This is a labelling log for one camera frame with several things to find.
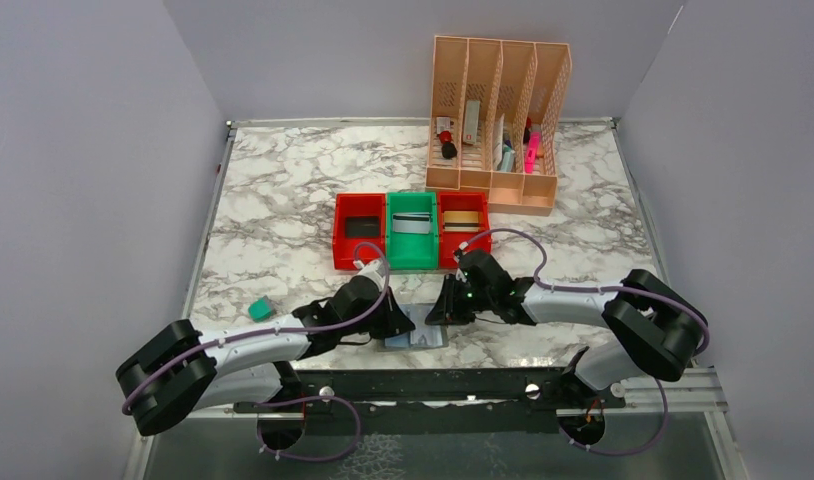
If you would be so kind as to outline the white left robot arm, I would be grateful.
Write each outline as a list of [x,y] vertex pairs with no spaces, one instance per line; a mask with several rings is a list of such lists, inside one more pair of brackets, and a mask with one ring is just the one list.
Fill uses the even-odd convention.
[[347,336],[383,340],[414,328],[392,289],[364,275],[263,324],[200,331],[177,320],[116,370],[122,411],[141,435],[156,435],[201,408],[269,401],[283,387],[284,363],[327,353]]

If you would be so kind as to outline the grey card holder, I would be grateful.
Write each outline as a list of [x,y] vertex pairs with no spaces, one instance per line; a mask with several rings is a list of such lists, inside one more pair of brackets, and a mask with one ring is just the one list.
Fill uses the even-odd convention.
[[415,326],[413,331],[400,334],[382,341],[383,350],[428,350],[448,346],[448,335],[444,326],[427,325],[425,319],[430,313],[432,304],[408,304],[402,311]]

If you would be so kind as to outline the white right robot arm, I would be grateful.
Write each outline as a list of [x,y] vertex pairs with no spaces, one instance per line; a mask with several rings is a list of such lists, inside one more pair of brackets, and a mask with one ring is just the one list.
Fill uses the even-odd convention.
[[483,250],[460,256],[425,318],[428,325],[465,325],[489,312],[510,325],[570,323],[602,327],[611,340],[585,347],[563,370],[556,391],[590,397],[627,378],[676,382],[710,342],[707,320],[647,270],[617,285],[549,285],[512,277]]

